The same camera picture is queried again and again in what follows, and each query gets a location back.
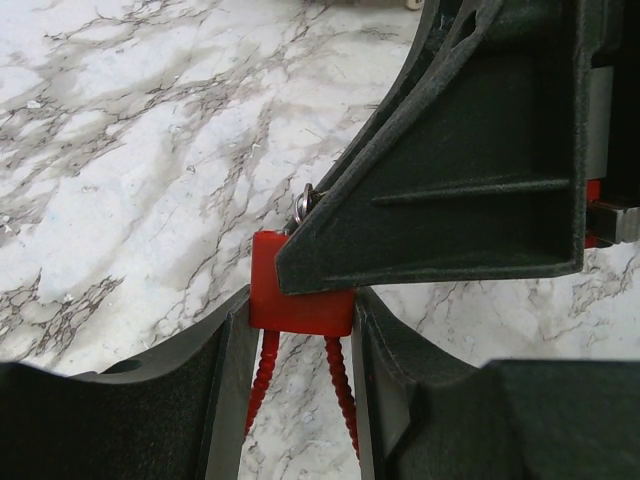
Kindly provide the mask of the silver keys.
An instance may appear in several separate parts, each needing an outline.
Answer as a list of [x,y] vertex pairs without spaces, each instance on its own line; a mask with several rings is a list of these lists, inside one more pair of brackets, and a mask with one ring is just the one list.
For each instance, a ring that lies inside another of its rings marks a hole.
[[292,234],[326,194],[327,191],[316,190],[311,183],[307,183],[302,193],[294,200],[293,219],[285,226],[284,233]]

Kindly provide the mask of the red padlock with cable shackle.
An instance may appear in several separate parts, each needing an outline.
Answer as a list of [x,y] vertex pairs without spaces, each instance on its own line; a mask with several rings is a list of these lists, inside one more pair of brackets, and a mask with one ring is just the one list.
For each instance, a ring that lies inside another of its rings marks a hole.
[[263,332],[260,359],[250,392],[245,430],[249,431],[263,403],[275,370],[281,333],[321,336],[332,385],[352,446],[359,449],[356,403],[348,383],[341,339],[352,332],[355,292],[286,295],[281,292],[276,256],[288,240],[284,233],[253,235],[249,325]]

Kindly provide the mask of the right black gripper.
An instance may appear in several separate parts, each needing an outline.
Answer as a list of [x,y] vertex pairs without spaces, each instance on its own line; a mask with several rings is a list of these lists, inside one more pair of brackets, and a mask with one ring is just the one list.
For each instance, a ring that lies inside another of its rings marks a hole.
[[592,59],[586,160],[587,248],[639,240],[639,3],[600,6]]

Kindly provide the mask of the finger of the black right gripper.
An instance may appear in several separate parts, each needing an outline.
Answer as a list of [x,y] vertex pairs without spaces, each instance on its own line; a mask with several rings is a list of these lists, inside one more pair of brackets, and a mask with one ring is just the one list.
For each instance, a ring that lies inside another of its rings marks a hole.
[[388,94],[323,177],[323,198],[480,193],[480,4],[430,1]]
[[278,254],[281,288],[543,278],[583,264],[616,1],[428,1],[400,73]]

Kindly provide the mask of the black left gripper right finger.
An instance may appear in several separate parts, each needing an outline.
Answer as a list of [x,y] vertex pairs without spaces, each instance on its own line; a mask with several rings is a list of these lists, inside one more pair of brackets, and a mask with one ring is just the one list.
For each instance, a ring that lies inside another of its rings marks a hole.
[[351,338],[365,479],[635,479],[635,361],[471,366],[357,292]]

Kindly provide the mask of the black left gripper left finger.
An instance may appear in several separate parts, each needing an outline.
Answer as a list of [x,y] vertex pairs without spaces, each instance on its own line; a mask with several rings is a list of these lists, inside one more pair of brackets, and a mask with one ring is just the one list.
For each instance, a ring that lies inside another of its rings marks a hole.
[[233,479],[258,335],[240,289],[205,318],[107,370],[1,366],[5,479]]

